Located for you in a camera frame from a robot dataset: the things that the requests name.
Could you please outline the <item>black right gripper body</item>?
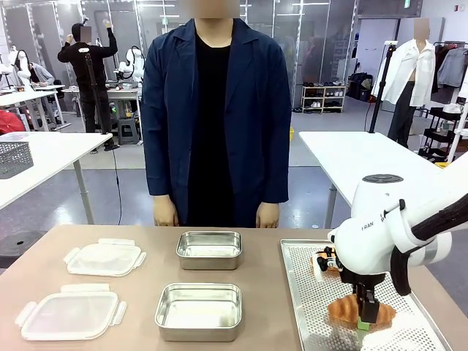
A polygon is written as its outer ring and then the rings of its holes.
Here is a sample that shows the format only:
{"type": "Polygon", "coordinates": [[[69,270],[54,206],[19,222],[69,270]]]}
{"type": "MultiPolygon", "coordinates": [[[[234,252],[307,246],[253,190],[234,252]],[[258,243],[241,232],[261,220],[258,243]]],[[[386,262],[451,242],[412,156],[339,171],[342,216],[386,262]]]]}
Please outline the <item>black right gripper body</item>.
{"type": "Polygon", "coordinates": [[[385,280],[385,275],[386,273],[360,275],[344,268],[341,271],[341,281],[345,284],[351,284],[353,293],[357,293],[359,290],[374,292],[374,288],[385,280]]]}

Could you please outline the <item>person's left hand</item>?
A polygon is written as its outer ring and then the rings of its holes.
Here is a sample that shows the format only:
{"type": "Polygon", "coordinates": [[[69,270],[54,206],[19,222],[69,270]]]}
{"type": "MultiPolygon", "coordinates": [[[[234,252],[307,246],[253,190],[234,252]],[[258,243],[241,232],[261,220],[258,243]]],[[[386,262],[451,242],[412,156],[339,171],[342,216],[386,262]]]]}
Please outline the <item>person's left hand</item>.
{"type": "Polygon", "coordinates": [[[256,228],[277,228],[280,207],[278,203],[261,202],[256,213],[256,228]]]}

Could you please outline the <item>person's right hand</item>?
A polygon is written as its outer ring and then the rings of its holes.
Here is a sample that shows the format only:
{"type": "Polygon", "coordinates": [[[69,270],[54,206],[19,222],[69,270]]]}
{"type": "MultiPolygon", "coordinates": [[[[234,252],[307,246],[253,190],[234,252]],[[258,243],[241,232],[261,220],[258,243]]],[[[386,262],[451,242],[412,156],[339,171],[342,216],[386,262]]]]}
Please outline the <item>person's right hand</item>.
{"type": "Polygon", "coordinates": [[[153,196],[153,214],[156,226],[179,226],[178,213],[169,195],[153,196]]]}

